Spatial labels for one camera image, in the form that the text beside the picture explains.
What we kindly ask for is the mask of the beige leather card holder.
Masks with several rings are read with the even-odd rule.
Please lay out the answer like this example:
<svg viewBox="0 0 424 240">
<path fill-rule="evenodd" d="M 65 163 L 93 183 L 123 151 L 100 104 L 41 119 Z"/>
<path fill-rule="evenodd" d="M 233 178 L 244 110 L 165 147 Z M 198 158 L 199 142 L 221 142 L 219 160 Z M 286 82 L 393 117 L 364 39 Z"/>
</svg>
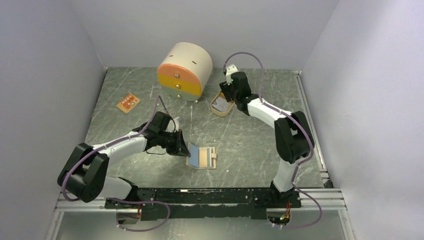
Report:
<svg viewBox="0 0 424 240">
<path fill-rule="evenodd" d="M 216 169 L 217 151 L 213 146 L 197 147 L 189 143 L 190 156 L 186 158 L 186 165 L 197 170 Z"/>
</svg>

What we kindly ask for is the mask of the stack of cards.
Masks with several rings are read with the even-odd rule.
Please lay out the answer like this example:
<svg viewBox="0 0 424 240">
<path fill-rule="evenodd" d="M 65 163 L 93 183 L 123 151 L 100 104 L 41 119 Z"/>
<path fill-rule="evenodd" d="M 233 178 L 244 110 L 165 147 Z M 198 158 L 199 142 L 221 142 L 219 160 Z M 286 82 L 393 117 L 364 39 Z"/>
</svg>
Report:
<svg viewBox="0 0 424 240">
<path fill-rule="evenodd" d="M 213 100 L 211 105 L 212 105 L 212 108 L 215 109 L 216 111 L 220 113 L 224 113 L 230 110 L 232 102 L 228 102 L 225 99 L 225 97 L 218 94 L 215 100 Z"/>
</svg>

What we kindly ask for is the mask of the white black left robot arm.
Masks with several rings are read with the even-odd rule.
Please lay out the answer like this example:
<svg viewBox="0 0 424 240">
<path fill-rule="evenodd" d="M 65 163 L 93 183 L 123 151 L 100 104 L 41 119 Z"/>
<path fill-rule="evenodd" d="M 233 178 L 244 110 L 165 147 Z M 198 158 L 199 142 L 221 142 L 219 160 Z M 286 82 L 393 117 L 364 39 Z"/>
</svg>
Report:
<svg viewBox="0 0 424 240">
<path fill-rule="evenodd" d="M 97 197 L 118 199 L 126 208 L 140 200 L 133 182 L 107 176 L 108 167 L 134 154 L 160 147 L 170 156 L 190 157 L 191 153 L 180 129 L 181 118 L 158 111 L 141 126 L 126 135 L 102 144 L 78 144 L 57 178 L 68 201 L 89 203 Z"/>
</svg>

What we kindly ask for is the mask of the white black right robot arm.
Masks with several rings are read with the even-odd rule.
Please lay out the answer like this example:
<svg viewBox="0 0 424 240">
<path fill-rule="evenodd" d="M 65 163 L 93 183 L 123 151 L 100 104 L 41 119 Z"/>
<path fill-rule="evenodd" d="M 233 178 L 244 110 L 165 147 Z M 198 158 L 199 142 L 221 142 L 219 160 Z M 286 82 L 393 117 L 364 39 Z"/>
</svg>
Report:
<svg viewBox="0 0 424 240">
<path fill-rule="evenodd" d="M 227 102 L 233 101 L 237 109 L 247 116 L 257 118 L 272 127 L 275 146 L 280 157 L 277 173 L 270 184 L 270 202 L 282 207 L 293 193 L 293 176 L 300 159 L 313 152 L 315 143 L 306 116 L 302 111 L 278 108 L 258 94 L 252 93 L 245 72 L 224 70 L 226 80 L 219 84 Z"/>
</svg>

